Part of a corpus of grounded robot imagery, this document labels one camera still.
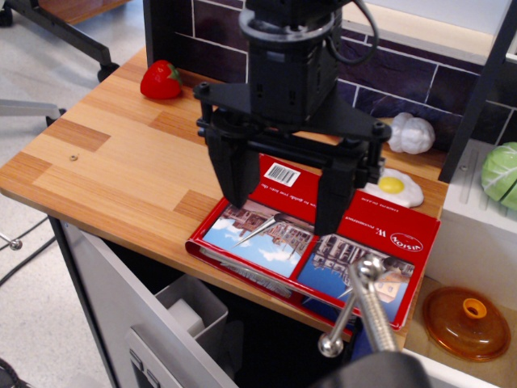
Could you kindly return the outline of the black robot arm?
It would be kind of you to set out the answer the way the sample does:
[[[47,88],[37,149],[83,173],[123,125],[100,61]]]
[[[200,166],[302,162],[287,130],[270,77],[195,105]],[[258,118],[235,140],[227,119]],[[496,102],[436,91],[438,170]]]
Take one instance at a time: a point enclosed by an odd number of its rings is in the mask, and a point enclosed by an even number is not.
[[[259,157],[316,167],[315,231],[336,232],[355,191],[384,167],[389,126],[338,93],[341,1],[248,1],[239,26],[248,42],[245,83],[203,82],[194,89],[225,198],[242,207],[259,184]]]

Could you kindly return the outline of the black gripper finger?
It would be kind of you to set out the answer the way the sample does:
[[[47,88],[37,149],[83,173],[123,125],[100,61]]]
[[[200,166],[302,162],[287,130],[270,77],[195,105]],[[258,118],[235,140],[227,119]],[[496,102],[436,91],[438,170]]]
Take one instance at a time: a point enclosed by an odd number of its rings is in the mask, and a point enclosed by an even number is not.
[[[259,153],[249,148],[247,140],[223,137],[217,131],[207,131],[205,141],[224,197],[241,208],[259,184]]]
[[[335,158],[322,169],[317,193],[317,235],[333,234],[338,230],[355,191],[365,184],[366,175],[357,158]]]

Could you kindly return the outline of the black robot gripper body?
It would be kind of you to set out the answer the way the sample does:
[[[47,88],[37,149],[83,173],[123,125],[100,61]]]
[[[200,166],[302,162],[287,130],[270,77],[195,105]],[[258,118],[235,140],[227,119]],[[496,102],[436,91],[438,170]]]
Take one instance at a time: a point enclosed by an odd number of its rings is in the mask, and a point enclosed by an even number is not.
[[[243,11],[238,23],[248,44],[247,79],[194,89],[200,135],[217,131],[247,140],[258,156],[321,170],[335,158],[357,158],[366,184],[375,183],[391,132],[338,92],[339,66],[355,64],[340,52],[341,13]]]

